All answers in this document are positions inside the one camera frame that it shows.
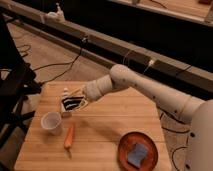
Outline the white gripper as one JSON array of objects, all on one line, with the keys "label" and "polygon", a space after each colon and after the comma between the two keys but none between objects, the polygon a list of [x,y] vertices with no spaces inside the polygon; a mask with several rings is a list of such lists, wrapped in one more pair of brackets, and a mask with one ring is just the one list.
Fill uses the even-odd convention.
[{"label": "white gripper", "polygon": [[[84,88],[79,87],[75,90],[68,91],[68,97],[77,97],[77,96],[84,96],[90,102],[97,101],[101,97],[105,95],[104,92],[104,81],[101,79],[93,80],[88,82]],[[83,99],[80,104],[74,110],[80,110],[85,108],[89,102]]]}]

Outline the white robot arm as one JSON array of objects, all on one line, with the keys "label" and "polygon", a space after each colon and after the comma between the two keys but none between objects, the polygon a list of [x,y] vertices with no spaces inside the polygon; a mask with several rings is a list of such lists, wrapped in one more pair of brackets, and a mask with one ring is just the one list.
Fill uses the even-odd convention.
[{"label": "white robot arm", "polygon": [[140,76],[125,65],[114,65],[109,73],[79,88],[88,102],[108,93],[134,88],[191,129],[184,171],[213,171],[213,99],[202,100]]}]

